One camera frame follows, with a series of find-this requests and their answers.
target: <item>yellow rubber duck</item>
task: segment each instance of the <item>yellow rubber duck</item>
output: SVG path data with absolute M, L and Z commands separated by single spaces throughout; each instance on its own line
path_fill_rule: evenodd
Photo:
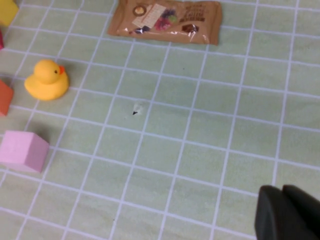
M 34 98 L 50 101 L 66 93 L 69 79 L 63 66 L 51 59 L 43 59 L 35 65 L 33 74 L 25 80 L 24 87 Z

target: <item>black object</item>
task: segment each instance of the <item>black object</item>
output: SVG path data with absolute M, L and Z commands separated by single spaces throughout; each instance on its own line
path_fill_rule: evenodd
M 294 185 L 264 185 L 254 228 L 257 240 L 320 240 L 320 201 Z

